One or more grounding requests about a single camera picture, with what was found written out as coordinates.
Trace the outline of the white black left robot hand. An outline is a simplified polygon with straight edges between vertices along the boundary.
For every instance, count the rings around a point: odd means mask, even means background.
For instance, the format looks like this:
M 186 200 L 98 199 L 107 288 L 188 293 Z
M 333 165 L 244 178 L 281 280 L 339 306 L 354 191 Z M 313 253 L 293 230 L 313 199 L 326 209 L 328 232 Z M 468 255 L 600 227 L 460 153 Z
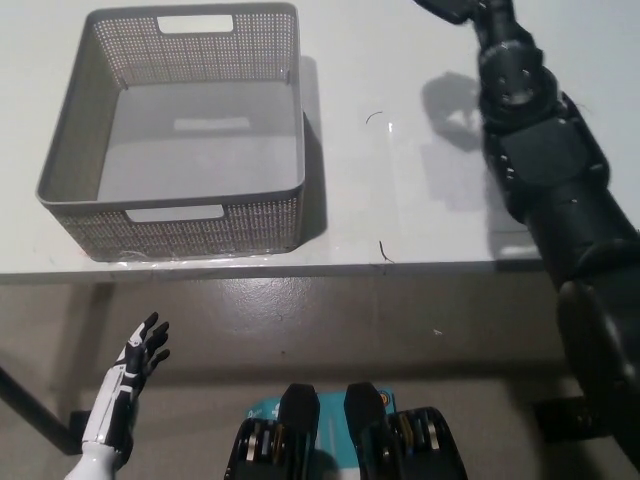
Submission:
M 119 453 L 133 445 L 139 396 L 158 365 L 170 355 L 165 347 L 169 324 L 158 320 L 156 312 L 147 317 L 107 370 L 84 430 L 84 443 L 107 445 Z

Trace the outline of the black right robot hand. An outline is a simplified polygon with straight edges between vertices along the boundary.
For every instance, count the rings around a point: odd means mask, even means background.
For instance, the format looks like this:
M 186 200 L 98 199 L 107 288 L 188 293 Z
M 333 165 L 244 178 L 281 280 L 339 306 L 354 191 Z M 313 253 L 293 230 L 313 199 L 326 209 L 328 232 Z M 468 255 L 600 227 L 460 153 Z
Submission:
M 461 25 L 468 20 L 481 24 L 498 19 L 515 20 L 512 1 L 415 0 L 415 3 L 453 25 Z

